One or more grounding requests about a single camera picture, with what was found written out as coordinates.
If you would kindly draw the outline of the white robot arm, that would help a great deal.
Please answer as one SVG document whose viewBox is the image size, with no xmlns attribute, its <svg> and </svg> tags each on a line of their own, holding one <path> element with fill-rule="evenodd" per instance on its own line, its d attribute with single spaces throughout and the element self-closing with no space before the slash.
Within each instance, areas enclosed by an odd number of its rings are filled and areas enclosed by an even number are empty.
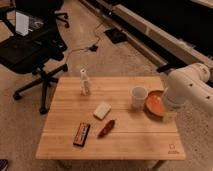
<svg viewBox="0 0 213 171">
<path fill-rule="evenodd" d="M 210 69 L 194 63 L 171 71 L 167 77 L 162 101 L 167 108 L 180 108 L 187 100 L 199 105 L 213 115 L 213 88 L 207 85 Z"/>
</svg>

